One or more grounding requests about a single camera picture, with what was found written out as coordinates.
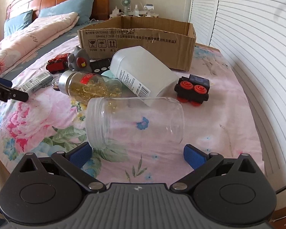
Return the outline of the white power strip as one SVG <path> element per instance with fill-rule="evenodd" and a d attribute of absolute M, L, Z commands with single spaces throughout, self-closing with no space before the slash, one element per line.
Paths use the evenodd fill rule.
<path fill-rule="evenodd" d="M 110 18 L 116 18 L 123 15 L 123 11 L 119 8 L 115 7 L 112 13 L 109 15 Z"/>

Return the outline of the mint green oval case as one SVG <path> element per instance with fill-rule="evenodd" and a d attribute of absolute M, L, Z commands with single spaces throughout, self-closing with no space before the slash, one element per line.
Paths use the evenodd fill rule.
<path fill-rule="evenodd" d="M 112 79 L 116 78 L 116 76 L 110 70 L 107 70 L 107 71 L 103 72 L 102 76 L 109 77 L 109 78 L 112 78 Z"/>

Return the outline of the small grey barcode box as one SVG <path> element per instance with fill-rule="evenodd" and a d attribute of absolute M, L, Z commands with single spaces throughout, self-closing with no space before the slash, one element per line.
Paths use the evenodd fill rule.
<path fill-rule="evenodd" d="M 46 87 L 53 80 L 53 75 L 43 72 L 20 85 L 17 89 L 32 95 L 37 92 L 39 89 Z"/>

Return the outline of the blue pillow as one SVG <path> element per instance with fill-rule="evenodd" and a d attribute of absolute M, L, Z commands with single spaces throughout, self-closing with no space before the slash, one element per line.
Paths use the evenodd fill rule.
<path fill-rule="evenodd" d="M 38 17 L 50 17 L 76 12 L 79 16 L 77 25 L 87 24 L 90 22 L 93 2 L 94 0 L 66 0 L 58 5 L 42 9 Z"/>
<path fill-rule="evenodd" d="M 29 26 L 32 23 L 32 17 L 33 10 L 29 10 L 6 20 L 4 23 L 4 37 Z"/>

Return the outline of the white louvered closet door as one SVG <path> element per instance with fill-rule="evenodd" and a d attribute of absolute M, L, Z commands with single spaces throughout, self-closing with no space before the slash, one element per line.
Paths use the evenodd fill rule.
<path fill-rule="evenodd" d="M 192 0 L 189 21 L 242 85 L 266 175 L 276 190 L 286 188 L 286 0 Z"/>

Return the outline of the capsule bottle with silver cap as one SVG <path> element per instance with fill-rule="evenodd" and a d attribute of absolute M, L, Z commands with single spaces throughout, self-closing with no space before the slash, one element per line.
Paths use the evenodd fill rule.
<path fill-rule="evenodd" d="M 84 104 L 92 98 L 117 98 L 122 95 L 122 83 L 118 79 L 70 70 L 60 75 L 58 89 Z"/>

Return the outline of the white gadget on stand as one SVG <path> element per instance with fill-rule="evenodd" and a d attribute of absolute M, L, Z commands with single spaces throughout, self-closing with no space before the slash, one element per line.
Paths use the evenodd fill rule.
<path fill-rule="evenodd" d="M 154 5 L 153 4 L 146 4 L 144 5 L 144 10 L 146 11 L 146 17 L 153 17 L 157 18 L 158 14 L 154 12 Z"/>

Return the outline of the small green desk fan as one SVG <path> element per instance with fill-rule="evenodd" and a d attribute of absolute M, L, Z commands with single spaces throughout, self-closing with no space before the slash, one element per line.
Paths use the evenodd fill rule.
<path fill-rule="evenodd" d="M 123 14 L 128 16 L 131 12 L 131 0 L 121 0 L 121 5 L 123 6 Z"/>

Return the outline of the black digital timer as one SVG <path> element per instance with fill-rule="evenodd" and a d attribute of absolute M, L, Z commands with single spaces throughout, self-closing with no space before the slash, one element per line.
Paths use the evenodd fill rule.
<path fill-rule="evenodd" d="M 90 67 L 92 73 L 102 74 L 110 69 L 111 58 L 105 58 L 101 60 L 90 60 Z"/>

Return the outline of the clear spray bottle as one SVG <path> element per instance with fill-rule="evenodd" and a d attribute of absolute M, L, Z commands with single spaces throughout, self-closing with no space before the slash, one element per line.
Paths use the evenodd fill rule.
<path fill-rule="evenodd" d="M 135 9 L 134 9 L 134 16 L 138 17 L 139 16 L 139 9 L 138 9 L 138 5 L 135 5 Z"/>

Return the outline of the blue bed sheet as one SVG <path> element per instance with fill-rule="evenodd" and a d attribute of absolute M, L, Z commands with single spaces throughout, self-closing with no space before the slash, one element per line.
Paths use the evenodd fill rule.
<path fill-rule="evenodd" d="M 26 58 L 23 62 L 20 62 L 18 65 L 14 66 L 14 69 L 12 70 L 9 69 L 9 71 L 6 74 L 3 74 L 3 78 L 11 81 L 16 76 L 18 76 L 18 74 L 20 74 L 23 70 L 31 66 L 36 60 L 43 57 L 48 52 L 52 51 L 54 48 L 59 47 L 61 44 L 65 43 L 67 40 L 77 37 L 78 30 L 82 29 L 85 26 L 98 24 L 100 22 L 102 21 L 92 20 L 90 21 L 89 24 L 74 26 L 71 30 L 67 31 L 66 33 L 59 36 L 52 42 L 48 43 L 47 45 L 41 47 L 39 50 L 34 52 L 28 58 Z"/>

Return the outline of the red toy car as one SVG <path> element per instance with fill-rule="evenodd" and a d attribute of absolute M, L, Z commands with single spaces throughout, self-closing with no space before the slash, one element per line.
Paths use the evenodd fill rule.
<path fill-rule="evenodd" d="M 68 69 L 68 61 L 67 61 L 68 56 L 69 53 L 64 53 L 48 60 L 46 65 L 46 70 L 51 74 L 66 71 Z"/>

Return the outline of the clear plastic jar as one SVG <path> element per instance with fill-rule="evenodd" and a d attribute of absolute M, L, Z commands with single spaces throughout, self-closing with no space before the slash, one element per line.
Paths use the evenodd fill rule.
<path fill-rule="evenodd" d="M 184 137 L 183 107 L 171 97 L 93 98 L 85 122 L 94 149 L 178 145 Z"/>

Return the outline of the white translucent plastic container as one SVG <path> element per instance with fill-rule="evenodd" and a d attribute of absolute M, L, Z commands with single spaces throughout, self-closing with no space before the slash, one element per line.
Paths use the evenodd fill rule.
<path fill-rule="evenodd" d="M 178 76 L 141 46 L 118 50 L 112 57 L 110 71 L 148 106 L 159 97 L 178 103 L 169 97 Z"/>

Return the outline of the blue pillow far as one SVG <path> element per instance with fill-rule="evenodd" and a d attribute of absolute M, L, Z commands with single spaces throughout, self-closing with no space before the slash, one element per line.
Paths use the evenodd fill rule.
<path fill-rule="evenodd" d="M 4 23 L 4 37 L 29 26 L 32 23 L 32 17 L 33 10 L 29 10 L 6 20 Z"/>

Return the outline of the pink floral table cloth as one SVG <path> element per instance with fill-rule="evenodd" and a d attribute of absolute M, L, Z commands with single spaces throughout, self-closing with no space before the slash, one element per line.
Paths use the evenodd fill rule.
<path fill-rule="evenodd" d="M 83 170 L 100 181 L 171 184 L 191 172 L 183 148 L 192 144 L 226 158 L 250 154 L 263 169 L 262 147 L 246 95 L 223 55 L 197 45 L 190 73 L 210 81 L 209 100 L 183 104 L 185 133 L 181 144 L 96 149 Z M 45 87 L 28 102 L 0 101 L 0 167 L 12 171 L 26 152 L 48 157 L 86 140 L 86 108 Z"/>

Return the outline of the grey rhino toy figure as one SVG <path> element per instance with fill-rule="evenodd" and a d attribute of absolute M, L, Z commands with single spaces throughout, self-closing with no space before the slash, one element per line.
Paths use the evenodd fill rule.
<path fill-rule="evenodd" d="M 84 71 L 91 73 L 90 58 L 85 49 L 76 46 L 74 51 L 68 55 L 67 63 L 69 70 L 72 71 Z"/>

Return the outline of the pink floral folded quilt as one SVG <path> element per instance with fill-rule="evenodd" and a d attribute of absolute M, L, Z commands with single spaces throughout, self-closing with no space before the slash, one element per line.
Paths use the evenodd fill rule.
<path fill-rule="evenodd" d="M 37 18 L 28 27 L 0 41 L 0 77 L 35 51 L 71 30 L 79 20 L 76 12 Z"/>

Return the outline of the brown cardboard box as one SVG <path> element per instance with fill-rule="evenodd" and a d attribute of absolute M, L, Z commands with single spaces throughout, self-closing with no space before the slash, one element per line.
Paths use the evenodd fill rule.
<path fill-rule="evenodd" d="M 111 58 L 120 49 L 141 46 L 168 68 L 189 71 L 196 33 L 194 26 L 164 18 L 115 17 L 78 31 L 80 47 L 91 59 Z"/>

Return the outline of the blue pillow near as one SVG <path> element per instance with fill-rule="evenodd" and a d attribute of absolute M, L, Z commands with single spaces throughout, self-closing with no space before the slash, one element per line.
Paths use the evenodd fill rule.
<path fill-rule="evenodd" d="M 50 17 L 76 12 L 79 16 L 77 25 L 87 24 L 90 22 L 93 2 L 94 0 L 66 0 L 58 5 L 42 9 L 38 17 Z"/>

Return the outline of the black toy train red wheels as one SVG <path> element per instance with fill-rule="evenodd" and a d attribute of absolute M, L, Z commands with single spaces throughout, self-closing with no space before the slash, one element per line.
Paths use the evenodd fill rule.
<path fill-rule="evenodd" d="M 189 102 L 193 106 L 200 106 L 209 100 L 210 81 L 204 77 L 189 75 L 180 77 L 174 87 L 177 100 L 181 103 Z"/>

